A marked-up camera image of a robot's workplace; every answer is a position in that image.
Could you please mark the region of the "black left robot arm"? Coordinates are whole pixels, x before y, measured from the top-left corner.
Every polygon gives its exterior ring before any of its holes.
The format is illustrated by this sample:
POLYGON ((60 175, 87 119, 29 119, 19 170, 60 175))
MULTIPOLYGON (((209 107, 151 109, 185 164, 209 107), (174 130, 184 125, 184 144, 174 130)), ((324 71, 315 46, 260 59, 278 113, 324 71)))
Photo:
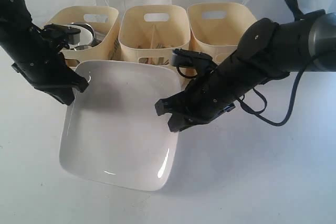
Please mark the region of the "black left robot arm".
POLYGON ((1 0, 1 47, 12 58, 12 68, 36 90, 65 105, 84 92, 88 82, 67 64, 62 49, 79 41, 80 29, 33 23, 25 0, 1 0))

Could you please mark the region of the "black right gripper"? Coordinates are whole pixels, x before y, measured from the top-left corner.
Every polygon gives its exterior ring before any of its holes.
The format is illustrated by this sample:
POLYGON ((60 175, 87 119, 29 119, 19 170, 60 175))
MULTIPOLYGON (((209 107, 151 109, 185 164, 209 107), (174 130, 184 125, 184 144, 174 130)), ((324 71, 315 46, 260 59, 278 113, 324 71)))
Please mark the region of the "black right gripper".
POLYGON ((212 74, 192 81, 184 91, 159 99, 154 107, 158 116, 170 113, 168 127, 180 132, 189 127, 208 124, 220 115, 235 108, 234 99, 228 94, 226 80, 212 74))

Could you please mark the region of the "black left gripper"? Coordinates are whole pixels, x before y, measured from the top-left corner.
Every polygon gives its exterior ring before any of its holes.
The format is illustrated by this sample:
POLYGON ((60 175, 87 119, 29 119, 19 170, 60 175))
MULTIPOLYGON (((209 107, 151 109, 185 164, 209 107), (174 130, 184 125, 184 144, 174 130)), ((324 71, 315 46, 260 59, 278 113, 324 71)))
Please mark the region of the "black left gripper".
POLYGON ((36 90, 71 105, 75 100, 73 89, 83 93, 89 83, 67 66, 61 49, 63 46, 47 42, 12 43, 12 68, 36 90))

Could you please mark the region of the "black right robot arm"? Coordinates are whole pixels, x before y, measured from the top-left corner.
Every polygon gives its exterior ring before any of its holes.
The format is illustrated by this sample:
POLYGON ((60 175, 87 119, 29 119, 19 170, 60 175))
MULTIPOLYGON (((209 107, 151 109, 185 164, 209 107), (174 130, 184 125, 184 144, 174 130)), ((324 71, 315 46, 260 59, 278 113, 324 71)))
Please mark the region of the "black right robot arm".
POLYGON ((216 64, 205 53, 174 49, 173 66, 194 69, 196 75, 183 91, 155 104, 157 115, 171 115, 171 132, 208 124, 232 110, 236 102, 245 112, 262 118, 262 111, 249 107, 244 95, 260 84, 296 72, 288 119, 303 73, 335 71, 335 14, 310 13, 287 24, 263 18, 247 29, 236 50, 222 63, 216 64))

